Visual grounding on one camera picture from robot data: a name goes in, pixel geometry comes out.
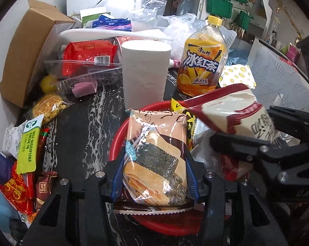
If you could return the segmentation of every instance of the red plastic bowl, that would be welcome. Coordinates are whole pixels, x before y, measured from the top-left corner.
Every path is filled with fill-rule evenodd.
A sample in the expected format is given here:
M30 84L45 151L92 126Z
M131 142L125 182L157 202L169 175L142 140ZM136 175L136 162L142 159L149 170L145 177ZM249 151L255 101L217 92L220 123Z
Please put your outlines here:
M170 110L170 101L157 102L148 105L141 110L160 111ZM113 138L109 161L115 160L126 140L128 130L128 119L120 126ZM158 215L132 215L132 217L145 227L156 232L171 236L196 235L201 225L202 212L194 209L174 214Z

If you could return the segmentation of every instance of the plastic bottle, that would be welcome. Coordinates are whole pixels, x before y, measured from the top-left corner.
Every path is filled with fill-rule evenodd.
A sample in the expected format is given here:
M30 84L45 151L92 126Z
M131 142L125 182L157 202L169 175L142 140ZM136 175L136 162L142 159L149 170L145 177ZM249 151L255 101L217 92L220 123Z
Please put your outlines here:
M227 61L228 48L219 31L222 20L208 17L208 25L185 42L177 86L192 97L216 89Z

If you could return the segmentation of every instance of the brown cardboard box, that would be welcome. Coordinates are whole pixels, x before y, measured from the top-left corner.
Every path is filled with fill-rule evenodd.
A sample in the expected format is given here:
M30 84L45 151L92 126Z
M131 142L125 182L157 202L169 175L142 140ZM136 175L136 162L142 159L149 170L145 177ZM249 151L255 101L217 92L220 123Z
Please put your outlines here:
M53 5L28 2L30 8L12 38L0 82L1 96L19 107L24 105L37 58L53 26L75 22Z

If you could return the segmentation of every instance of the screw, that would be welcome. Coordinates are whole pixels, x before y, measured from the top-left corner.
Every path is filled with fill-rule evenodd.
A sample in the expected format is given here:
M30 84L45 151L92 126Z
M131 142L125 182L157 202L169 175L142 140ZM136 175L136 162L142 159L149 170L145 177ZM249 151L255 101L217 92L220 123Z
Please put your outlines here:
M249 185L249 180L247 180L246 178L242 181L242 185L243 186L248 186Z
M252 161L252 156L251 156L251 155L248 155L248 156L246 157L246 160L247 160L248 162L251 162L251 161Z
M289 178L288 173L285 171L282 171L279 174L277 174L277 180L279 182L286 182L288 178Z
M98 171L95 173L96 177L104 177L106 175L106 173L104 173L104 171Z
M269 150L270 148L268 148L268 146L266 146L266 145L263 145L263 146L260 146L259 149L260 149L260 151L261 151L262 153L266 153L266 152L268 152L268 150Z
M214 176L215 176L214 172L211 172L211 171L206 172L206 177L213 178Z
M61 185L67 185L68 182L69 182L69 180L67 178L63 178L63 179L60 180Z

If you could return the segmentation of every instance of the black marble table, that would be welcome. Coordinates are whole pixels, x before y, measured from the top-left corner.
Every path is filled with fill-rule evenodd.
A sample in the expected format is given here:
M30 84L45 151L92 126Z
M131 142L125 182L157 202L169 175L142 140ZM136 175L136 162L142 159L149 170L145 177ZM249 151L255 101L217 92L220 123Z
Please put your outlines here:
M188 98L176 90L176 77L176 71L170 69L164 100ZM72 184L102 170L108 162L113 137L126 118L122 80L82 97L50 123L43 168L57 171L60 178L68 178ZM84 245L82 201L79 206L81 245ZM142 226L131 216L115 214L111 204L107 204L107 211L117 245L188 246L195 243L195 235L166 236Z

